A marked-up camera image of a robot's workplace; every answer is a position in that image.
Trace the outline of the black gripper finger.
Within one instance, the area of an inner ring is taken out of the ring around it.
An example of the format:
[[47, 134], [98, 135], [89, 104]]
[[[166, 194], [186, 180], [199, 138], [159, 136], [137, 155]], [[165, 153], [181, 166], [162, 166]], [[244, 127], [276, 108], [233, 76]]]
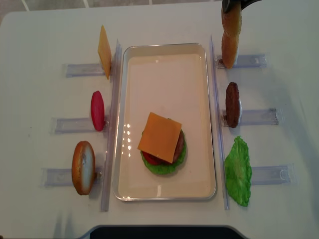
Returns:
[[241, 6], [241, 9], [245, 9], [249, 5], [258, 2], [261, 0], [223, 0], [222, 1], [222, 11], [224, 13], [228, 13], [230, 10], [232, 10], [237, 4]]

